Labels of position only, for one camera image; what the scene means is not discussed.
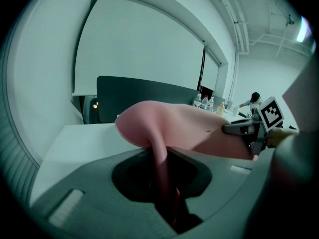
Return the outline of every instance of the yellow object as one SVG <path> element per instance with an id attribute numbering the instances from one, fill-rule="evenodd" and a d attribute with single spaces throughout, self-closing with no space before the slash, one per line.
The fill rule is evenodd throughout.
<path id="1" fill-rule="evenodd" d="M 218 107 L 217 107 L 217 111 L 216 111 L 216 114 L 218 115 L 223 115 L 225 111 L 225 106 L 224 106 L 224 102 L 222 102 Z"/>

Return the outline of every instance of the roller blind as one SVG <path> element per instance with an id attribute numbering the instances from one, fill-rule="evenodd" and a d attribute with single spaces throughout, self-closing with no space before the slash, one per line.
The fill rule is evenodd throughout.
<path id="1" fill-rule="evenodd" d="M 218 75 L 218 66 L 212 60 L 212 58 L 208 54 L 206 54 L 204 72 L 203 72 L 203 78 L 201 80 L 201 84 L 204 87 L 207 87 L 211 90 L 215 90 L 217 75 Z"/>
<path id="2" fill-rule="evenodd" d="M 101 75 L 196 89 L 202 51 L 191 32 L 158 9 L 135 0 L 97 0 L 78 46 L 74 95 L 96 95 Z"/>

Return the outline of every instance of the pink object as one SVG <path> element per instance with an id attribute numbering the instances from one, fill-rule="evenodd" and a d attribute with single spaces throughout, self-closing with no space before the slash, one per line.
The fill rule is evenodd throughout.
<path id="1" fill-rule="evenodd" d="M 137 103 L 118 116 L 115 125 L 123 138 L 139 147 L 152 147 L 160 203 L 157 210 L 174 225 L 179 192 L 171 192 L 166 147 L 178 147 L 208 155 L 254 158 L 241 137 L 224 134 L 230 124 L 212 112 L 182 104 L 156 101 Z"/>

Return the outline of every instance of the person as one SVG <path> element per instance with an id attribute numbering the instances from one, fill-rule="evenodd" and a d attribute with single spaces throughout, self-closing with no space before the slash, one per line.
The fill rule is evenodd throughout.
<path id="1" fill-rule="evenodd" d="M 262 103 L 262 100 L 260 98 L 260 94 L 258 92 L 254 92 L 251 95 L 250 100 L 247 100 L 246 102 L 242 103 L 238 107 L 242 108 L 244 106 L 249 106 L 250 110 L 252 110 L 253 108 L 257 108 L 261 103 Z"/>

